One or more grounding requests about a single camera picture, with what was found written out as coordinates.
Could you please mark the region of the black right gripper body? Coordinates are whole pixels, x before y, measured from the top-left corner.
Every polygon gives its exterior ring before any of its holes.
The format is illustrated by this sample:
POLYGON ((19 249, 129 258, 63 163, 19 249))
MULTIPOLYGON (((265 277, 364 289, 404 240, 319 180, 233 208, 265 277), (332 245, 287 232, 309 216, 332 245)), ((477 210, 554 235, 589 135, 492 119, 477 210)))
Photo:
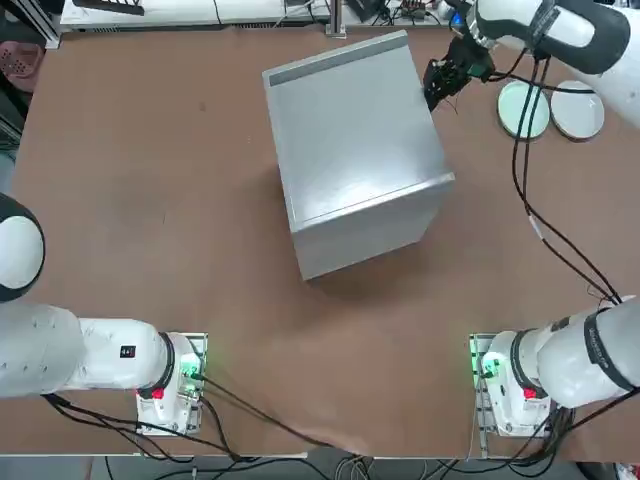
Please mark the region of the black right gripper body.
POLYGON ((472 78, 489 80, 489 50, 473 40, 454 37, 445 56, 445 78, 450 83, 468 83, 472 78))

